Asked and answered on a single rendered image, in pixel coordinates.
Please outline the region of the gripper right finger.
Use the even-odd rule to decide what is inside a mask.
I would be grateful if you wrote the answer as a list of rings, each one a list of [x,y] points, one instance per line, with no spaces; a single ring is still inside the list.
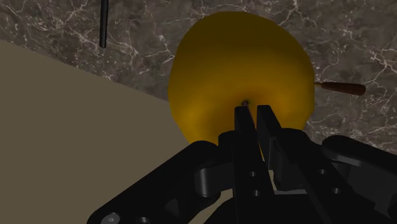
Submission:
[[[257,131],[288,166],[280,183],[304,187],[324,224],[397,224],[397,155],[341,135],[316,144],[282,128],[267,105],[257,107]]]

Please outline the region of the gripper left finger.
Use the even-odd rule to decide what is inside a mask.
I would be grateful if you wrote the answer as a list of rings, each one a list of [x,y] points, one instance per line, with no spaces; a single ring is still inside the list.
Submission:
[[[215,222],[260,224],[272,184],[248,107],[235,108],[234,123],[219,144],[188,145],[94,211],[87,224],[188,224],[227,189],[232,200]]]

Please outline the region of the yellow apple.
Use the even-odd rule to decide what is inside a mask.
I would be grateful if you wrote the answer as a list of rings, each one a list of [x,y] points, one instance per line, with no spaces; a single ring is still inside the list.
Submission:
[[[314,111],[315,74],[302,45],[270,19],[220,11],[183,36],[167,87],[171,115],[189,143],[217,143],[234,109],[269,105],[281,127],[303,129]]]

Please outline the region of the black rod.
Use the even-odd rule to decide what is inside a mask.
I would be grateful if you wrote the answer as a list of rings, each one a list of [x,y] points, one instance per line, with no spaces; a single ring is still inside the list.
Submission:
[[[99,46],[101,48],[105,48],[107,43],[108,12],[109,12],[109,0],[101,0],[100,28],[99,28]]]

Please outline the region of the brown wooden handled tool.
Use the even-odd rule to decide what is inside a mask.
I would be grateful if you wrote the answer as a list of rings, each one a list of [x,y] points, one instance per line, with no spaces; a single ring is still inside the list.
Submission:
[[[339,82],[315,82],[315,86],[335,92],[342,92],[351,95],[363,95],[366,87],[357,83],[339,83]]]

